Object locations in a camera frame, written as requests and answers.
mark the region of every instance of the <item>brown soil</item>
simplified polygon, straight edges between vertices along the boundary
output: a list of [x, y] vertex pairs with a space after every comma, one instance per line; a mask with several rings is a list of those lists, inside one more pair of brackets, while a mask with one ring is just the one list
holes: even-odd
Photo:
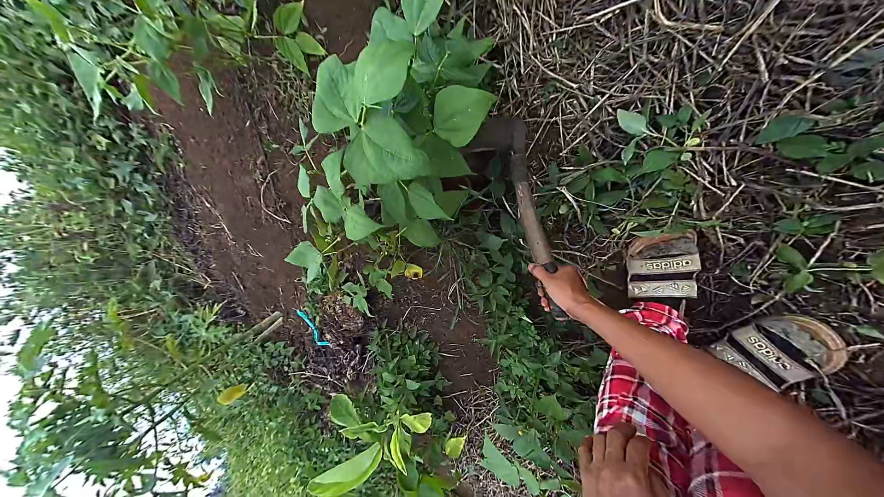
[[[309, 31], [324, 40], [329, 53], [345, 62], [354, 60], [367, 42], [371, 13], [378, 4], [307, 3]], [[275, 5], [263, 7], [269, 16]], [[446, 298], [449, 284], [439, 280], [439, 271], [428, 270], [420, 281], [397, 278], [392, 301], [382, 302], [372, 292], [377, 320], [367, 320], [334, 295], [324, 298], [319, 303], [322, 316], [313, 318], [320, 321], [323, 338], [334, 345], [313, 343], [312, 332], [294, 312], [304, 307], [306, 298], [301, 269], [284, 260], [306, 239], [301, 230], [303, 199], [297, 189], [299, 159], [288, 150], [301, 143], [298, 117], [309, 122], [309, 102], [301, 96], [312, 81], [293, 77], [291, 67], [271, 57], [271, 48], [253, 46], [252, 51], [249, 67], [213, 71], [221, 94], [215, 98], [213, 116], [202, 108], [195, 77], [184, 59], [173, 67], [186, 105], [156, 91], [156, 109], [178, 138], [186, 163], [183, 179], [171, 185], [180, 204], [178, 236], [208, 275], [207, 285], [222, 289], [219, 294], [227, 297], [232, 311], [226, 315], [248, 321], [283, 312], [286, 325], [277, 338], [301, 351], [310, 381], [331, 391], [352, 382], [364, 384], [370, 371], [365, 364], [369, 331], [384, 320], [387, 325], [416, 325], [431, 334], [442, 354], [440, 370], [452, 382], [449, 399], [456, 400], [475, 385], [492, 385], [493, 361], [476, 342], [484, 337], [481, 317], [473, 310], [455, 318]], [[315, 71], [317, 61], [310, 64]], [[317, 140], [311, 150], [313, 162], [319, 164], [333, 146], [330, 137], [327, 142]]]
[[389, 326], [400, 321], [426, 330], [439, 345], [439, 370], [452, 382], [449, 394], [466, 394], [476, 386], [494, 384], [496, 368], [488, 348], [476, 339], [485, 336], [482, 316], [476, 309], [457, 310], [449, 290], [457, 279], [446, 268], [433, 267], [435, 258], [415, 253], [411, 262], [424, 268], [422, 279], [398, 277], [393, 284], [393, 299], [377, 310]]

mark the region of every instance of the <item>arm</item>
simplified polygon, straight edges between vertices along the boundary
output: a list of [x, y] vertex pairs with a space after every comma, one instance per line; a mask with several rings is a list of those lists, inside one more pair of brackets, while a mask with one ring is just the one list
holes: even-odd
[[767, 497], [872, 497], [884, 465], [736, 367], [656, 333], [592, 298], [573, 266], [533, 264], [547, 294], [614, 347]]

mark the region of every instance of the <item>checkered cloth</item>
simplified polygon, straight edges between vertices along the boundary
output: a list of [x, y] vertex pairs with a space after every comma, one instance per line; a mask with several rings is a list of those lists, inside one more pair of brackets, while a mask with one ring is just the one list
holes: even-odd
[[[638, 302], [621, 313], [652, 330], [687, 343], [688, 326], [674, 309]], [[654, 392], [636, 368], [612, 351], [598, 391], [596, 433], [615, 423], [633, 424], [653, 440], [652, 467], [674, 497], [759, 497], [761, 490], [739, 467], [706, 440]]]

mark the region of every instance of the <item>hand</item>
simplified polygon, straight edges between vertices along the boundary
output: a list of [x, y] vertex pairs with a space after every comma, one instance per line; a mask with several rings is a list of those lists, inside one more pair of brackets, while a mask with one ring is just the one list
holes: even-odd
[[636, 427], [618, 423], [580, 444], [583, 497], [664, 497], [666, 487], [651, 468], [651, 439]]
[[571, 317], [574, 317], [574, 311], [578, 307], [592, 301], [583, 275], [572, 265], [561, 265], [558, 271], [551, 274], [540, 264], [529, 264], [528, 271], [543, 284], [537, 289], [537, 294], [547, 312], [550, 310], [547, 295]]

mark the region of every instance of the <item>sandal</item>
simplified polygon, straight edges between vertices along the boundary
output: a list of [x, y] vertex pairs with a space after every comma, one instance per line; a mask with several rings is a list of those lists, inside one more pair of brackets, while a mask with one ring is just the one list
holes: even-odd
[[738, 328], [707, 350], [776, 391], [834, 373], [848, 359], [844, 340], [831, 327], [790, 314]]
[[[694, 277], [700, 269], [697, 234], [692, 231], [636, 238], [626, 251], [629, 298], [696, 299]], [[676, 279], [688, 272], [690, 279]]]

